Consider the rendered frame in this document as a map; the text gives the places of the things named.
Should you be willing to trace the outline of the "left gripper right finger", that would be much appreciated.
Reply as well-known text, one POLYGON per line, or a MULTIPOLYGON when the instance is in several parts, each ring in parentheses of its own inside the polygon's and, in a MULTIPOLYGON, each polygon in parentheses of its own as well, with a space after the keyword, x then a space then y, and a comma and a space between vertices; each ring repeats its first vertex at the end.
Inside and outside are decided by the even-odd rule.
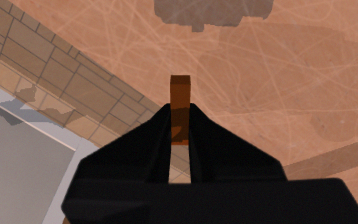
POLYGON ((212 121, 194 103, 188 148, 191 183, 288 180, 279 160, 212 121))

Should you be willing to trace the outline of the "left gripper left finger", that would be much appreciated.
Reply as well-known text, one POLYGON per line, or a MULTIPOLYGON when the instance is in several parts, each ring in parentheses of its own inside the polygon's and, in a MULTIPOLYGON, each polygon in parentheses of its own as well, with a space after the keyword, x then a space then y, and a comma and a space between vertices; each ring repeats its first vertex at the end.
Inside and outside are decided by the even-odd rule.
POLYGON ((171 139, 171 107, 166 103, 148 121, 81 159, 71 182, 99 178, 152 183, 158 172, 158 183, 169 183, 171 139))

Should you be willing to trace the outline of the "orange-brown rod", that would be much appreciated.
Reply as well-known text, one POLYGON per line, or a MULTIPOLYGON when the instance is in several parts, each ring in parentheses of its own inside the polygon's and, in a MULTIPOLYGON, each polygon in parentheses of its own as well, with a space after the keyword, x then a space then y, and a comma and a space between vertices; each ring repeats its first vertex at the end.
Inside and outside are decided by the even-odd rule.
POLYGON ((190 75, 171 75, 171 145, 188 145, 190 94, 190 75))

